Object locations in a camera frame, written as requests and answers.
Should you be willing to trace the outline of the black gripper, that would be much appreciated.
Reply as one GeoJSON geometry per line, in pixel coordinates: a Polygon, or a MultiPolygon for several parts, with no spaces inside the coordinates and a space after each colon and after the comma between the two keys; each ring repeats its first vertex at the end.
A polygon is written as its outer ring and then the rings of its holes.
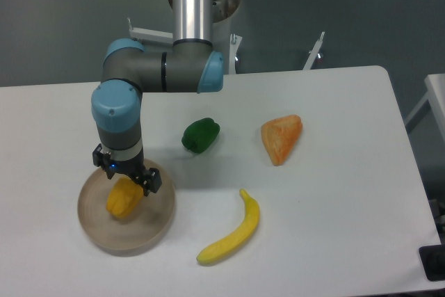
{"type": "Polygon", "coordinates": [[[140,148],[130,158],[116,158],[111,151],[102,147],[100,143],[92,152],[93,165],[101,168],[108,179],[114,174],[126,175],[143,189],[143,195],[157,193],[161,187],[161,173],[158,168],[145,169],[143,149],[140,148]]]}

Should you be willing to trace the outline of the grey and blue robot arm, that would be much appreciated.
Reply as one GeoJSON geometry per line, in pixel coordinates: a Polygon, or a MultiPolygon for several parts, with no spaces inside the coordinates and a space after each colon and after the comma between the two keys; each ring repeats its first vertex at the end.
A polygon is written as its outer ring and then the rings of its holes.
{"type": "Polygon", "coordinates": [[[126,175],[144,195],[162,185],[144,166],[140,110],[143,93],[212,93],[223,87],[224,60],[213,49],[213,0],[172,0],[172,51],[149,53],[138,41],[113,41],[91,111],[100,143],[92,162],[108,178],[126,175]]]}

